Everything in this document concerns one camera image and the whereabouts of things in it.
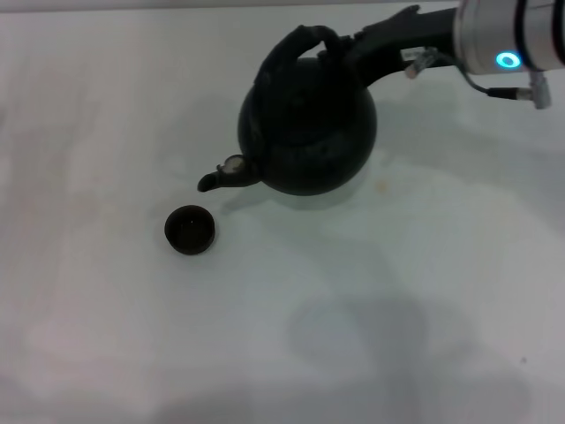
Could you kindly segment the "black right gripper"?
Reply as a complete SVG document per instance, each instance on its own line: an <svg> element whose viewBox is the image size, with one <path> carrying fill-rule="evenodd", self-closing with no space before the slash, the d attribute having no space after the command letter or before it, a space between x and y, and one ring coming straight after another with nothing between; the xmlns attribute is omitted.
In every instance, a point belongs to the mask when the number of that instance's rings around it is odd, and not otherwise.
<svg viewBox="0 0 565 424"><path fill-rule="evenodd" d="M421 13L412 5L355 34L340 35L342 85L367 88L389 74L404 71L411 64L403 58L406 49L434 49L440 57L432 67L451 66L455 17L455 8Z"/></svg>

